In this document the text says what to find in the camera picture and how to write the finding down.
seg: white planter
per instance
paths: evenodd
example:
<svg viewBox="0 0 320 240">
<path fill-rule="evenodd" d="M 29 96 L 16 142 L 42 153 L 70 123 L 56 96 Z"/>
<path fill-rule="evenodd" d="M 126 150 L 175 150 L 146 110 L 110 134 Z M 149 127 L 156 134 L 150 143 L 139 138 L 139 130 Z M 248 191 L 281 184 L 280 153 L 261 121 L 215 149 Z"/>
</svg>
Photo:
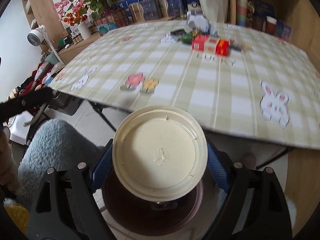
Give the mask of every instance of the white planter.
<svg viewBox="0 0 320 240">
<path fill-rule="evenodd" d="M 78 29 L 79 29 L 79 32 L 81 33 L 81 36 L 84 40 L 86 40 L 87 38 L 89 38 L 92 35 L 89 28 L 87 27 L 86 22 L 80 23 L 78 25 Z"/>
<path fill-rule="evenodd" d="M 212 22 L 225 22 L 227 20 L 229 0 L 200 0 L 202 13 Z"/>
</svg>

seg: purple package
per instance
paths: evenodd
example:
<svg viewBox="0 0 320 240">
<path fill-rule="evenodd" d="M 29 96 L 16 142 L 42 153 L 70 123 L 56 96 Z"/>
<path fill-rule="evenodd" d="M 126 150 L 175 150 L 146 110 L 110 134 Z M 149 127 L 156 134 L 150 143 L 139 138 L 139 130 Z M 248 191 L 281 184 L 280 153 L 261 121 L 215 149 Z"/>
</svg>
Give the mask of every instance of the purple package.
<svg viewBox="0 0 320 240">
<path fill-rule="evenodd" d="M 291 27 L 283 21 L 277 21 L 276 36 L 284 41 L 289 41 L 291 34 Z"/>
</svg>

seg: red flower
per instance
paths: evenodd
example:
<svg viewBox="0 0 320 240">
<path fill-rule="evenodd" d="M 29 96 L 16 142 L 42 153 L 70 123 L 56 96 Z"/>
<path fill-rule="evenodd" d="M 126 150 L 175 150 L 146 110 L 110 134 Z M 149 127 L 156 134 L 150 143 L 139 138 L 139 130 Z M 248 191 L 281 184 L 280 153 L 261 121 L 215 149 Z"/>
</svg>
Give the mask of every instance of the red flower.
<svg viewBox="0 0 320 240">
<path fill-rule="evenodd" d="M 143 73 L 130 75 L 128 80 L 125 82 L 126 85 L 138 86 L 141 81 L 144 81 L 146 78 L 143 76 Z"/>
</svg>

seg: checkered tablecloth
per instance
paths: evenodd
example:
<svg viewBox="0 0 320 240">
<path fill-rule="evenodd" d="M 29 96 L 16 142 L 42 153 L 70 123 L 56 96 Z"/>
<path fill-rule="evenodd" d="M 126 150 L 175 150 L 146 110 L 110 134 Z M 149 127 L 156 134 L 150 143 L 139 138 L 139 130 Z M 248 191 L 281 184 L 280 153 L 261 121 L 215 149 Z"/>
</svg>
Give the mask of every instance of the checkered tablecloth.
<svg viewBox="0 0 320 240">
<path fill-rule="evenodd" d="M 252 49 L 220 57 L 160 42 L 185 25 L 167 21 L 113 30 L 75 57 L 50 87 L 131 111 L 175 106 L 209 130 L 320 149 L 320 75 L 303 51 L 226 24 L 216 26 L 221 38 L 236 38 Z M 282 109 L 276 108 L 284 116 L 287 108 L 289 122 L 279 122 L 268 109 L 262 112 L 264 107 L 274 111 L 272 100 L 260 106 L 262 81 L 271 86 L 265 88 L 271 96 L 282 101 L 289 97 Z"/>
</svg>

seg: stack of paper cups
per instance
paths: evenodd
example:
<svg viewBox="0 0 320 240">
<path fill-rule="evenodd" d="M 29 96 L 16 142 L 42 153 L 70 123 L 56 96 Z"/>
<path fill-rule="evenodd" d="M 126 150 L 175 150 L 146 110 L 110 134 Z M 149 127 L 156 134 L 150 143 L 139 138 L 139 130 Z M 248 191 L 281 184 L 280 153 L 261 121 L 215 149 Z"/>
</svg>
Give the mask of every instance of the stack of paper cups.
<svg viewBox="0 0 320 240">
<path fill-rule="evenodd" d="M 245 27 L 248 0 L 236 0 L 236 24 Z"/>
</svg>

